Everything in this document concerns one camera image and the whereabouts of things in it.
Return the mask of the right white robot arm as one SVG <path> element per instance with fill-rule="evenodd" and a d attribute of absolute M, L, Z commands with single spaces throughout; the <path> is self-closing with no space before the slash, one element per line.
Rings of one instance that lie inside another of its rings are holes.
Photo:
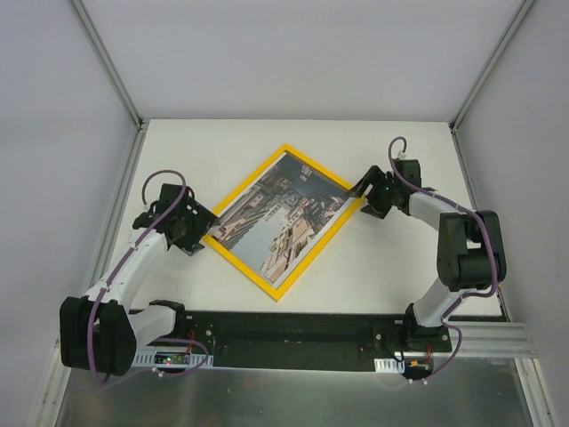
<path fill-rule="evenodd" d="M 398 340 L 421 350 L 445 333 L 444 321 L 469 298 L 490 298 L 506 276 L 507 265 L 498 214 L 471 211 L 421 186 L 420 162 L 395 159 L 392 170 L 371 166 L 348 197 L 364 197 L 360 209 L 384 219 L 395 207 L 437 232 L 437 278 L 408 305 Z"/>

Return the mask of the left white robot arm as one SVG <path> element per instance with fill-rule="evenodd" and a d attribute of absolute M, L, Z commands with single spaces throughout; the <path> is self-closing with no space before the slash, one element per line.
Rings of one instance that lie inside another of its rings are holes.
<path fill-rule="evenodd" d="M 156 262 L 177 248 L 192 256 L 218 221 L 190 188 L 164 184 L 157 200 L 133 223 L 124 253 L 81 297 L 60 306 L 60 357 L 65 367 L 124 375 L 140 348 L 162 339 L 182 344 L 188 335 L 185 306 L 154 300 L 132 313 L 135 296 Z"/>

